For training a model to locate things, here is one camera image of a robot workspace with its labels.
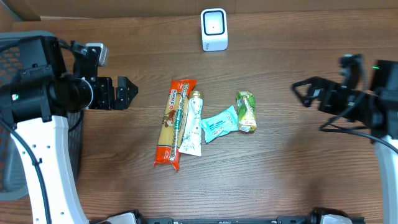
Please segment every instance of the food packaging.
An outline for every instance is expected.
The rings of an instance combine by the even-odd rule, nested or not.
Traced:
[[[257,128],[254,95],[249,91],[238,91],[238,128],[240,131],[250,132]]]
[[[219,115],[203,119],[201,121],[201,126],[205,131],[206,143],[209,143],[217,137],[224,136],[231,131],[237,131],[238,115],[236,114],[234,106],[230,106]]]
[[[155,166],[157,164],[172,164],[175,170],[180,168],[180,152],[178,149],[182,142],[187,121],[188,95],[196,83],[196,80],[172,81],[159,142],[157,143]]]
[[[187,124],[179,151],[189,155],[201,156],[203,95],[200,91],[192,91],[189,98]]]

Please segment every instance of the red snack package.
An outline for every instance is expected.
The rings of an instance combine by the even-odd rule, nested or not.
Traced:
[[[155,166],[157,164],[172,164],[179,170],[182,136],[187,122],[188,96],[197,84],[196,80],[172,81],[169,100],[164,112],[162,130],[157,143]]]

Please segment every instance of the wood grain surface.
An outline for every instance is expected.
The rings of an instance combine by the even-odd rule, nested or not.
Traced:
[[[12,23],[17,21],[11,13],[0,4],[0,32],[10,32]]]
[[[395,0],[3,0],[24,18],[189,16],[223,8],[228,14],[398,8]]]
[[[147,217],[275,218],[337,208],[382,223],[379,169],[367,139],[321,133],[329,115],[304,108],[290,91],[312,76],[341,81],[338,58],[361,53],[398,60],[398,10],[237,14],[229,47],[201,49],[199,16],[20,22],[14,31],[48,30],[81,43],[103,42],[99,76],[127,76],[139,94],[125,111],[86,112],[77,189],[90,219],[139,209]],[[72,56],[64,54],[67,64]],[[258,129],[231,133],[202,156],[182,155],[180,171],[154,168],[172,79],[196,78],[202,118],[230,105],[236,92],[256,97]],[[1,223],[32,223],[29,198],[0,202]]]

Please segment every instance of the toothpaste tube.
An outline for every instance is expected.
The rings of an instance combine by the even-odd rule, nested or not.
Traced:
[[[182,153],[201,156],[201,110],[203,97],[199,91],[192,91],[188,102],[187,124],[179,151]]]
[[[219,115],[203,119],[201,121],[201,126],[205,131],[206,143],[209,143],[219,136],[224,136],[231,131],[237,131],[238,115],[236,114],[234,106],[230,106]]]

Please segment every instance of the white tube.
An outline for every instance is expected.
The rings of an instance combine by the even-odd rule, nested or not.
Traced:
[[[188,102],[187,123],[180,146],[181,153],[201,156],[201,110],[203,108],[202,93],[192,91]]]

